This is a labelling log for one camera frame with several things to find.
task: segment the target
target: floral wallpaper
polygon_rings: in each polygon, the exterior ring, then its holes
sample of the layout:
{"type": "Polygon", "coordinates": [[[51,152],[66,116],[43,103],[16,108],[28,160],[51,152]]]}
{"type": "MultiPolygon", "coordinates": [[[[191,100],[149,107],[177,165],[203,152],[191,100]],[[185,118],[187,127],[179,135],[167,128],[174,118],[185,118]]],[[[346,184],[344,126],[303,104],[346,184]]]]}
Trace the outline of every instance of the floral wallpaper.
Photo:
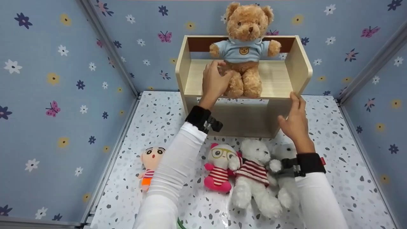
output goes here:
{"type": "Polygon", "coordinates": [[[79,222],[134,96],[75,1],[0,14],[0,221],[79,222]]]}
{"type": "MultiPolygon", "coordinates": [[[[226,35],[231,1],[90,0],[138,91],[177,91],[175,63],[184,35],[226,35]]],[[[313,65],[304,91],[337,97],[406,20],[402,0],[241,1],[270,5],[268,35],[299,35],[313,65]]],[[[285,59],[280,53],[275,59],[285,59]]],[[[207,58],[208,54],[193,58],[207,58]]]]}
{"type": "Polygon", "coordinates": [[[402,228],[407,228],[407,45],[346,103],[356,135],[402,228]]]}

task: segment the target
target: hand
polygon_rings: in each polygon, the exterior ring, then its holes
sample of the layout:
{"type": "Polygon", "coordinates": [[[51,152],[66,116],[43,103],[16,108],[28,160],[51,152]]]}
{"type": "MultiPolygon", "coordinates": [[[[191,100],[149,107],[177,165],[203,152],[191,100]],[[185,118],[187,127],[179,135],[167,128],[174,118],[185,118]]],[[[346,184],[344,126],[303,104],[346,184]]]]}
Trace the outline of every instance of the hand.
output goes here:
{"type": "Polygon", "coordinates": [[[202,79],[202,98],[198,106],[211,110],[218,98],[225,93],[232,77],[231,72],[224,76],[219,74],[218,66],[225,65],[223,60],[214,60],[206,65],[202,79]]]}
{"type": "Polygon", "coordinates": [[[297,96],[294,92],[290,93],[293,102],[288,119],[278,116],[278,122],[281,130],[287,137],[293,140],[297,153],[314,153],[314,143],[308,135],[308,120],[305,116],[305,100],[297,96]]]}

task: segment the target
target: speckled floor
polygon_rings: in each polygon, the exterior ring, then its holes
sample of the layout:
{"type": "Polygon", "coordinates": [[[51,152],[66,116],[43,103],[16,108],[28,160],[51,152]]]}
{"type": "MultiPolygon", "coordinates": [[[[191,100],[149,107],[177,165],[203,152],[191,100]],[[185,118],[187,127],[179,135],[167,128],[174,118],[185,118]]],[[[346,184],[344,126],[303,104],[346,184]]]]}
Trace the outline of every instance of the speckled floor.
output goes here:
{"type": "MultiPolygon", "coordinates": [[[[304,96],[309,119],[309,134],[317,152],[325,158],[326,173],[351,229],[395,228],[362,160],[355,142],[332,96],[304,96]]],[[[221,102],[250,103],[250,100],[221,102]]],[[[184,117],[179,92],[144,92],[120,150],[120,155],[105,187],[92,221],[93,229],[130,229],[143,199],[139,154],[150,146],[168,147],[184,117]]],[[[256,207],[233,209],[230,196],[208,191],[201,182],[209,146],[227,143],[235,149],[243,138],[208,136],[202,146],[196,169],[185,184],[179,203],[179,218],[187,229],[301,229],[294,211],[279,219],[266,219],[256,207]]],[[[261,139],[270,147],[289,142],[278,133],[275,139],[261,139]]]]}

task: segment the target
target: shelf board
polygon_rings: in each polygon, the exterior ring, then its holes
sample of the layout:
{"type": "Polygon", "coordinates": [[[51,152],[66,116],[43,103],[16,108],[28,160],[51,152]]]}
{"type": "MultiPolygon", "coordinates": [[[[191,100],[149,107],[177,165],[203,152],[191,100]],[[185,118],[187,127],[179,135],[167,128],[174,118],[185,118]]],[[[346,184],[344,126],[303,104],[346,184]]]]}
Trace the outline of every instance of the shelf board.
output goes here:
{"type": "MultiPolygon", "coordinates": [[[[184,91],[185,96],[202,96],[202,73],[205,66],[211,62],[210,59],[191,60],[184,91]]],[[[263,87],[258,99],[289,98],[293,87],[283,60],[261,60],[258,71],[263,87]]]]}

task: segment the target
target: plush doll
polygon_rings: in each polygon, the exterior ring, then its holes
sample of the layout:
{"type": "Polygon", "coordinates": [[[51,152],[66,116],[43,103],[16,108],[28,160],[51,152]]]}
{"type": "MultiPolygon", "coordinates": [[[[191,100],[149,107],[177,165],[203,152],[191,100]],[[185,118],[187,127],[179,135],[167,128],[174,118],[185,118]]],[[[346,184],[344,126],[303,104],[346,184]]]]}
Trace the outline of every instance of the plush doll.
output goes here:
{"type": "Polygon", "coordinates": [[[238,158],[231,158],[229,168],[236,175],[236,184],[232,192],[232,204],[239,208],[247,208],[252,196],[260,212],[268,217],[278,218],[282,207],[278,199],[267,188],[277,186],[277,180],[266,170],[271,159],[267,146],[258,140],[246,139],[242,142],[241,152],[243,164],[238,158]]]}
{"type": "Polygon", "coordinates": [[[226,9],[226,21],[229,40],[211,44],[213,57],[220,57],[227,63],[224,73],[232,71],[225,95],[238,98],[260,96],[261,80],[258,74],[260,57],[275,56],[280,52],[281,44],[275,40],[262,41],[268,25],[273,22],[274,14],[270,6],[256,4],[241,6],[232,2],[226,9]]]}
{"type": "Polygon", "coordinates": [[[154,171],[157,169],[158,164],[164,154],[165,149],[163,147],[150,147],[141,153],[141,162],[146,168],[146,172],[138,175],[141,181],[141,189],[147,191],[149,189],[151,179],[153,178],[154,171]]]}
{"type": "Polygon", "coordinates": [[[203,180],[208,189],[223,193],[231,190],[232,185],[228,177],[232,176],[233,172],[228,166],[230,159],[234,157],[238,157],[238,154],[230,145],[213,143],[210,146],[208,163],[205,164],[205,169],[210,172],[203,180]]]}
{"type": "Polygon", "coordinates": [[[294,144],[278,145],[274,154],[277,159],[270,161],[270,170],[277,174],[277,181],[280,190],[278,191],[278,200],[281,205],[287,209],[298,208],[300,205],[300,198],[298,196],[298,188],[295,183],[294,169],[283,169],[281,167],[281,160],[284,158],[295,158],[297,151],[294,144]]]}

